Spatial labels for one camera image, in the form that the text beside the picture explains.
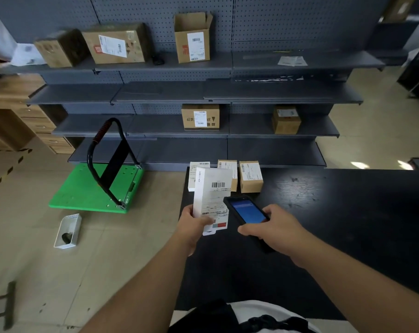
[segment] white basket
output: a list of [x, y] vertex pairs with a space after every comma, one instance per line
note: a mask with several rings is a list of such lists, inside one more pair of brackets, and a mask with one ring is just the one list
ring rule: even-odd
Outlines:
[[[68, 215], [62, 219], [60, 223], [59, 232], [57, 233], [57, 238], [54, 243], [54, 248], [66, 249], [71, 248], [77, 245], [77, 237], [79, 236], [80, 223], [82, 222], [82, 217], [80, 214]], [[72, 233], [73, 238], [71, 243], [66, 244], [62, 240], [62, 235], [64, 233]]]

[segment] yellow black warning tape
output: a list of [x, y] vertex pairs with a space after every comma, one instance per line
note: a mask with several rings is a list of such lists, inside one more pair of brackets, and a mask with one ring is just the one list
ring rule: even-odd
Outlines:
[[[30, 149], [30, 148], [24, 148], [24, 149], [22, 149], [22, 150], [19, 150], [18, 152], [25, 152], [24, 153], [24, 155], [22, 155], [21, 157], [19, 157], [19, 159], [17, 160], [17, 164], [19, 164], [20, 162], [22, 162], [23, 161], [23, 159], [24, 159], [24, 157], [26, 156], [26, 155], [28, 155], [29, 153], [31, 153], [33, 150], [32, 149]], [[11, 166], [7, 171], [6, 171], [6, 173], [5, 174], [3, 174], [1, 177], [0, 177], [0, 184], [2, 183], [2, 181], [9, 175], [9, 174], [11, 174], [11, 172], [14, 170], [14, 166]]]

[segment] hand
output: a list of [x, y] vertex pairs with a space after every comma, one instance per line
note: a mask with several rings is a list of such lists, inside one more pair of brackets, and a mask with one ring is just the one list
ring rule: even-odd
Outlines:
[[203, 233], [203, 227], [212, 224], [213, 220], [208, 216], [194, 218], [193, 205], [183, 208], [177, 224], [175, 235], [185, 242], [190, 248], [190, 256], [196, 249], [196, 244]]
[[314, 235], [304, 229], [293, 215], [276, 204], [266, 206], [263, 211], [271, 216], [269, 221], [241, 225], [238, 232], [244, 236], [253, 235], [263, 239], [275, 251], [290, 256], [294, 261], [293, 256], [297, 250]]

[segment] black table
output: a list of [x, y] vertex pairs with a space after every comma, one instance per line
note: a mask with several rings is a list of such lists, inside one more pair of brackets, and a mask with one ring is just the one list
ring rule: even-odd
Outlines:
[[[194, 199], [188, 174], [182, 208]], [[266, 168], [262, 175], [262, 192], [251, 194], [258, 206], [279, 204], [314, 235], [419, 293], [419, 170]], [[306, 318], [344, 319], [304, 269], [262, 253], [237, 226], [230, 215], [228, 229], [199, 240], [176, 309], [260, 300]]]

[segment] red grip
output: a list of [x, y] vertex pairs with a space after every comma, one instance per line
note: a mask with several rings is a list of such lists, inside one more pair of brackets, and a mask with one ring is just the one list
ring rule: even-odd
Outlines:
[[111, 127], [112, 122], [106, 121], [103, 126], [100, 128], [99, 132], [97, 132], [96, 136], [92, 140], [95, 143], [99, 143], [102, 138], [105, 136], [105, 133], [109, 130]]

